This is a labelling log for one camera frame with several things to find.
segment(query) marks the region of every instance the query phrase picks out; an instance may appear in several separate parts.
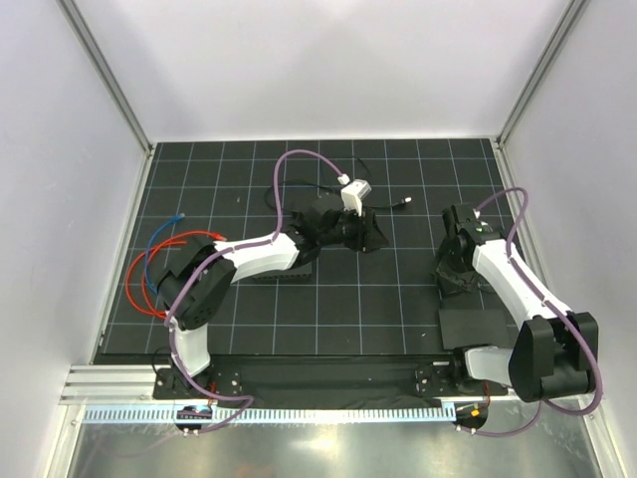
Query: white vent strip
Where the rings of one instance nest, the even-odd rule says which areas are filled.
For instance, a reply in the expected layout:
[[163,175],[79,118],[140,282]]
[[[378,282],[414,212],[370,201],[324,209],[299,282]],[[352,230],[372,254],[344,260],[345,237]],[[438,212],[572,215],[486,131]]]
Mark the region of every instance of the white vent strip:
[[[234,410],[213,409],[212,418],[186,418],[177,420],[181,406],[163,405],[89,405],[83,423],[200,423],[221,421]],[[442,407],[407,408],[392,410],[273,410],[248,409],[235,418],[236,424],[340,424],[387,423],[419,421],[455,421],[454,403]]]

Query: red cable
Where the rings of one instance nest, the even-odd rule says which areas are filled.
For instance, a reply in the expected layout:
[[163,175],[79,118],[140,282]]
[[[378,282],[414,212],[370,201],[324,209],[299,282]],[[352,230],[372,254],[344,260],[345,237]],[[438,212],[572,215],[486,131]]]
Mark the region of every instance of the red cable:
[[[158,246],[153,247],[151,249],[150,255],[148,257],[148,263],[150,263],[150,261],[157,254],[157,252],[159,252],[164,247],[178,246],[178,245],[184,245],[185,244],[185,241],[177,241],[176,239],[181,239],[183,237],[189,237],[189,236],[193,236],[193,235],[197,235],[197,234],[202,234],[202,235],[209,236],[212,239],[214,239],[215,241],[225,241],[226,240],[225,237],[223,237],[220,234],[217,234],[216,232],[209,232],[209,231],[188,231],[188,232],[183,232],[181,234],[177,234],[176,236],[172,236],[172,237],[166,239],[165,241],[163,241]],[[164,314],[159,312],[159,311],[157,311],[152,306],[152,304],[150,304],[150,299],[148,298],[148,293],[146,291],[145,271],[142,271],[142,273],[141,273],[141,294],[142,294],[142,296],[144,298],[144,301],[146,302],[149,310],[143,309],[134,300],[134,298],[132,297],[132,293],[130,292],[130,277],[132,275],[132,271],[135,268],[135,266],[139,263],[139,261],[145,256],[145,254],[146,254],[146,251],[142,252],[130,264],[130,267],[128,268],[128,271],[126,272],[126,277],[125,277],[125,280],[124,280],[124,289],[126,291],[126,296],[128,297],[128,301],[130,302],[130,304],[138,312],[146,314],[147,316],[154,316],[154,317],[158,317],[159,319],[163,319],[165,317]]]

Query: blue cable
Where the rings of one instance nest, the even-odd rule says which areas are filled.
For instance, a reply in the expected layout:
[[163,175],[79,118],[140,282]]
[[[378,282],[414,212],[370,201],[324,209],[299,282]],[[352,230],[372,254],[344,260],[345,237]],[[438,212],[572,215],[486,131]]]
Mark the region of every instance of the blue cable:
[[161,231],[163,231],[166,227],[171,226],[175,222],[179,222],[181,219],[184,218],[184,216],[185,214],[182,212],[170,218],[168,222],[166,222],[163,226],[161,226],[159,229],[157,229],[155,232],[152,233],[152,236],[150,236],[150,240],[148,241],[148,247],[146,247],[146,253],[143,256],[143,275],[146,278],[146,285],[148,286],[148,289],[150,289],[155,294],[158,294],[157,289],[150,282],[150,277],[148,275],[148,256],[150,255],[150,250],[152,249],[152,243],[155,241],[155,237],[157,237],[157,235],[159,235]]

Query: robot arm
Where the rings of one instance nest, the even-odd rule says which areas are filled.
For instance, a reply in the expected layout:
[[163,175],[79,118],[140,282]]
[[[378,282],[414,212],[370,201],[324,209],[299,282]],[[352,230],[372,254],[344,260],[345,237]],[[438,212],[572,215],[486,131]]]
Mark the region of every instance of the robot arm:
[[443,295],[470,291],[483,276],[520,328],[512,350],[482,346],[459,351],[466,377],[512,386],[524,401],[593,391],[590,364],[544,302],[549,300],[575,324],[596,356],[598,329],[592,316],[575,314],[558,300],[513,245],[513,259],[541,292],[541,300],[512,266],[505,239],[480,221],[470,206],[452,206],[444,212],[443,219],[447,237],[439,250],[435,273]]
[[[338,195],[317,199],[298,214],[292,224],[274,241],[272,234],[236,242],[213,242],[197,237],[179,254],[153,283],[161,301],[170,308],[193,271],[217,250],[234,251],[214,261],[180,303],[175,317],[175,346],[186,373],[194,377],[208,368],[208,323],[217,313],[231,284],[268,271],[285,271],[303,266],[317,258],[320,248],[343,244],[370,253],[388,244],[378,229],[373,209],[362,199],[371,190],[363,180],[340,177],[346,186]],[[249,243],[264,245],[239,248]]]

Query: white backdrop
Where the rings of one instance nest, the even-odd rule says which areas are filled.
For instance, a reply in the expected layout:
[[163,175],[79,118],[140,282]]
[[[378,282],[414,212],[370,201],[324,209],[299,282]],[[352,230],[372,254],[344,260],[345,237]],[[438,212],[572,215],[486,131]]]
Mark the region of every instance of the white backdrop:
[[1,468],[26,478],[90,359],[143,153],[56,2],[3,3],[0,71]]
[[633,467],[636,24],[632,0],[590,2],[507,146],[555,291],[599,323],[606,396]]
[[495,135],[567,0],[78,0],[152,140]]

